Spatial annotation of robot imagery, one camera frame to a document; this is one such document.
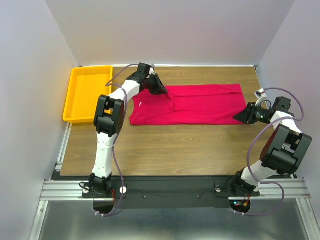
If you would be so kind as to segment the red t shirt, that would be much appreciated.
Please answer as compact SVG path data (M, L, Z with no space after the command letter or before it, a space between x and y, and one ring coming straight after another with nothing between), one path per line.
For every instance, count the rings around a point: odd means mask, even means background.
M172 85L152 95L144 90L133 98L129 118L134 126L238 125L246 107L240 84Z

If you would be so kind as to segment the yellow plastic tray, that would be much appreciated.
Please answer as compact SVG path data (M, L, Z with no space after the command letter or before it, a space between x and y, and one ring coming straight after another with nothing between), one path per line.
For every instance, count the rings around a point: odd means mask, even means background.
M112 93L106 84L113 78L111 65L83 66L72 69L62 119L71 124L92 123L98 98Z

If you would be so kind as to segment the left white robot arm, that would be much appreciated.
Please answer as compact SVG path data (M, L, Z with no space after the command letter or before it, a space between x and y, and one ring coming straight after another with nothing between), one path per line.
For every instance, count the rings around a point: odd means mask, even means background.
M113 79L107 82L106 86L115 86L116 91L98 98L93 119L97 136L96 156L88 183L79 184L84 194L106 198L115 193L111 183L112 160L115 159L115 144L123 128L128 102L143 90L148 90L152 95L168 92L153 64L130 64L125 68L135 66L137 70L123 84L114 83Z

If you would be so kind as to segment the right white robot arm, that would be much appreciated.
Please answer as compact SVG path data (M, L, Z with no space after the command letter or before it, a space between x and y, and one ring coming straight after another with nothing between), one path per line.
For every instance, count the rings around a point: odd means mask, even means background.
M261 122L272 124L274 129L259 160L237 171L230 182L230 190L235 196L250 195L259 182L275 175L294 174L300 167L312 137L298 129L294 115L289 112L290 107L291 100L281 96L276 98L270 109L250 102L233 116L234 120L244 124Z

